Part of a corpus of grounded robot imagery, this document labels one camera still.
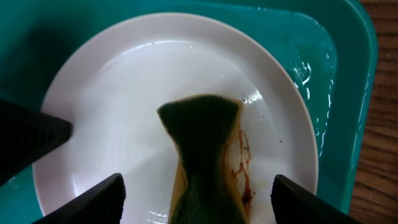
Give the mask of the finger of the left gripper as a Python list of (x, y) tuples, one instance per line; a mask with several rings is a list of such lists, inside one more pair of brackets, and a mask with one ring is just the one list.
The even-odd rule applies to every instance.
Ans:
[(70, 122), (1, 100), (1, 185), (71, 135)]

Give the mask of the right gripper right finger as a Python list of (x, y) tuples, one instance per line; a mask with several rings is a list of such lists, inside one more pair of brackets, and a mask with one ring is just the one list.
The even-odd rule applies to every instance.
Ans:
[(282, 174), (274, 178), (271, 204), (277, 224), (359, 224)]

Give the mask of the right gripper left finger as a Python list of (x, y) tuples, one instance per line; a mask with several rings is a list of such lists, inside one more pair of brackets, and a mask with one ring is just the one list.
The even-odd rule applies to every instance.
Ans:
[(120, 173), (115, 173), (34, 224), (119, 224), (126, 188)]

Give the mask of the white plate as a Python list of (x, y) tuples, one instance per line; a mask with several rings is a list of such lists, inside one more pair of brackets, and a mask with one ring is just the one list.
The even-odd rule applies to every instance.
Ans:
[(318, 151), (305, 103), (280, 63), (239, 30), (183, 13), (139, 16), (81, 46), (55, 76), (42, 111), (72, 123), (71, 138), (32, 166), (44, 215), (114, 173), (126, 186), (123, 223), (166, 223), (178, 156), (157, 115), (199, 94), (243, 104), (229, 157), (252, 192), (252, 223), (274, 223), (282, 174), (317, 191)]

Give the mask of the green yellow sponge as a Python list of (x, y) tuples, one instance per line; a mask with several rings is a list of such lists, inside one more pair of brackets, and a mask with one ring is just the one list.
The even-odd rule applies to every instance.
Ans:
[(178, 153), (169, 223), (248, 223), (228, 162), (242, 107), (232, 98), (198, 95), (158, 108)]

